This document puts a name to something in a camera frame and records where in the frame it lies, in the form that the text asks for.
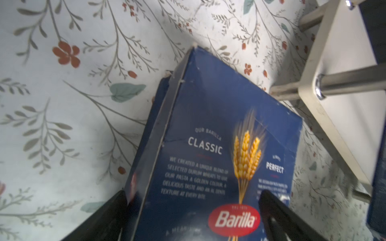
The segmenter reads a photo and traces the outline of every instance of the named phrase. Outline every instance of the barilla box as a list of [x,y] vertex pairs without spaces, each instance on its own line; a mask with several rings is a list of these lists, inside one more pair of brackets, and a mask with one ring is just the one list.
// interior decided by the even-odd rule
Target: barilla box
[[121,240],[266,241],[259,196],[289,204],[302,119],[193,47],[148,121]]
[[372,197],[367,212],[367,226],[374,236],[374,240],[386,241],[386,123],[372,182]]

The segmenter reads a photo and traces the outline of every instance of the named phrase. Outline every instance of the red oval logo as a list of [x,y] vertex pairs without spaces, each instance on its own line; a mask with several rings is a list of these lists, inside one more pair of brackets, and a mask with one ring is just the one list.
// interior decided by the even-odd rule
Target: red oval logo
[[224,237],[245,236],[255,231],[260,224],[259,212],[244,204],[222,205],[209,215],[210,229]]

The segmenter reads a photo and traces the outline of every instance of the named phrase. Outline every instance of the flower petal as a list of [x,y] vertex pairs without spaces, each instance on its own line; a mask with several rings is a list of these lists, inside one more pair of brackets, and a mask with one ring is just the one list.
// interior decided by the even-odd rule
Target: flower petal
[[52,48],[52,52],[58,56],[59,58],[64,58],[67,56],[67,54],[65,54],[60,48],[58,47],[53,47]]
[[78,55],[79,51],[80,51],[79,48],[73,45],[73,55]]
[[67,52],[68,54],[71,53],[71,47],[69,44],[67,44],[66,42],[63,42],[63,41],[60,41],[59,44],[58,44],[59,48],[61,48],[62,50],[64,50],[65,52]]
[[80,65],[80,60],[79,60],[77,57],[72,56],[72,57],[71,57],[71,65],[72,65],[74,68],[78,68],[79,65]]
[[69,57],[69,56],[65,56],[65,57],[63,57],[63,58],[60,58],[60,59],[58,60],[58,62],[59,62],[60,64],[68,64],[68,63],[70,62],[70,57]]

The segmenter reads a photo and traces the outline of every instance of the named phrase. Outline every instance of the floral tablecloth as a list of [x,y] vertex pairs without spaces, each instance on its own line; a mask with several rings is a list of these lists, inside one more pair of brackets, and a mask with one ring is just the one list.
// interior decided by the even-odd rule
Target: floral tablecloth
[[[0,2],[0,240],[60,240],[123,187],[193,41],[268,91],[300,78],[317,33],[298,28],[311,0],[89,1]],[[329,240],[371,240],[348,183],[304,124],[291,209]]]

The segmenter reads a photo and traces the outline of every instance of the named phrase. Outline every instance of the box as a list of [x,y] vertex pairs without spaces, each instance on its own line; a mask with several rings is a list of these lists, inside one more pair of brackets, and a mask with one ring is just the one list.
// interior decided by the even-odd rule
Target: box
[[367,226],[377,240],[386,241],[386,123],[372,182]]
[[265,241],[259,195],[268,189],[289,204],[301,127],[298,115],[192,48],[135,158],[121,240]]

